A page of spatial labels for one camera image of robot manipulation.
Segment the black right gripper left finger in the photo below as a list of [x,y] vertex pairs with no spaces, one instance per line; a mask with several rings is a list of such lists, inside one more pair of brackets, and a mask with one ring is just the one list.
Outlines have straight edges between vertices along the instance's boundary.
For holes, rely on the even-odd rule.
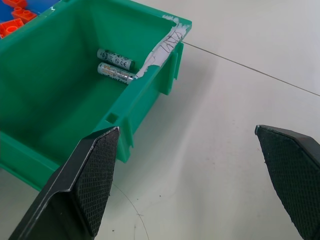
[[84,137],[49,178],[11,240],[93,240],[113,183],[120,129]]

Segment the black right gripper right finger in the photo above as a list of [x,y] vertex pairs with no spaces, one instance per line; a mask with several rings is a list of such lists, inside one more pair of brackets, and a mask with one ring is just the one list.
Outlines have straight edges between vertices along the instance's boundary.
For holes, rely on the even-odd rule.
[[257,125],[270,180],[304,240],[320,238],[320,145],[312,137],[278,127]]

